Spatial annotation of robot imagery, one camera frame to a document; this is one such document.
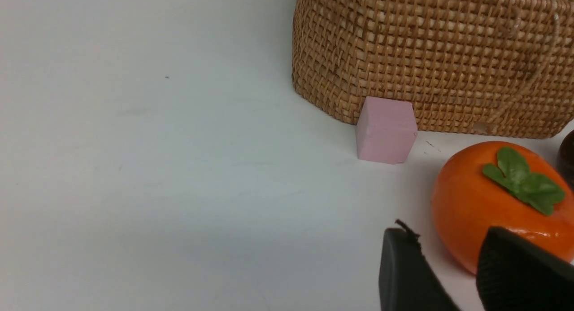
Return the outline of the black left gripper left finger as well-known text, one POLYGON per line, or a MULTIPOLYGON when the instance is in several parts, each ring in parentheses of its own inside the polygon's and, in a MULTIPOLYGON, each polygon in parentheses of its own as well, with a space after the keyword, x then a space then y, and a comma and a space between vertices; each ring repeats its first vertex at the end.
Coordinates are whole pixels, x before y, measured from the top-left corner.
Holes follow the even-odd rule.
POLYGON ((378 288, 382 311, 459 311, 422 253, 420 235, 397 219, 382 242, 378 288))

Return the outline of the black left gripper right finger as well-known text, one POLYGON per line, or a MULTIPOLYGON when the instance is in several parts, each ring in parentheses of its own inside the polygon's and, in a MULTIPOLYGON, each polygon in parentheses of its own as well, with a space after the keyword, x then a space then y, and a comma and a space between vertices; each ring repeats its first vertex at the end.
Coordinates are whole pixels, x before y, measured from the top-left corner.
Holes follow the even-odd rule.
POLYGON ((491 227, 482 243, 476 288, 486 311, 574 308, 572 264, 502 227, 491 227))

